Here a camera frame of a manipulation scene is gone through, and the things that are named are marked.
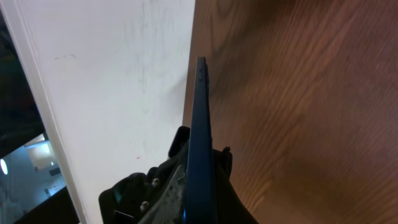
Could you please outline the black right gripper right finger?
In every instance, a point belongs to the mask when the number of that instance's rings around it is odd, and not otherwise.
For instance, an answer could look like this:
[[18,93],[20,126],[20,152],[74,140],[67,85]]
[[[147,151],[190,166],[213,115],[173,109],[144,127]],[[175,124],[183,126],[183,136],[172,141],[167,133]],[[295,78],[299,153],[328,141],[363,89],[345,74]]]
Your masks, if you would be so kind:
[[240,201],[229,181],[233,168],[233,155],[230,147],[222,151],[213,150],[215,168],[215,197],[219,224],[258,224]]

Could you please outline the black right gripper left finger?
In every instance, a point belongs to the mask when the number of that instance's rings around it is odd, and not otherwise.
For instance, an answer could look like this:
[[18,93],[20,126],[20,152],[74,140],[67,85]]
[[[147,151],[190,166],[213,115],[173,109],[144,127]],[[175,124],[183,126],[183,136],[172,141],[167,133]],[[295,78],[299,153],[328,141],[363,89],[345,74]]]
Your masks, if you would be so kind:
[[[178,165],[182,154],[187,151],[190,128],[177,129],[169,149],[169,158],[148,173],[136,172],[117,182],[113,187],[100,193],[98,201],[103,223],[117,223],[116,214],[129,215],[128,223],[138,223],[149,208],[162,195]],[[143,202],[147,208],[141,209]]]

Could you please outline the blue Galaxy smartphone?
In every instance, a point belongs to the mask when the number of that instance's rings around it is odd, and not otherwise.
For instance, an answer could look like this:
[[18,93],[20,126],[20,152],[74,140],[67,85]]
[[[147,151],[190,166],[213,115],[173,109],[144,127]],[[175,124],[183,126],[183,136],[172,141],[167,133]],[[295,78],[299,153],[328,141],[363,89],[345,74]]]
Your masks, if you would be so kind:
[[216,223],[217,208],[206,58],[196,62],[187,159],[185,223]]

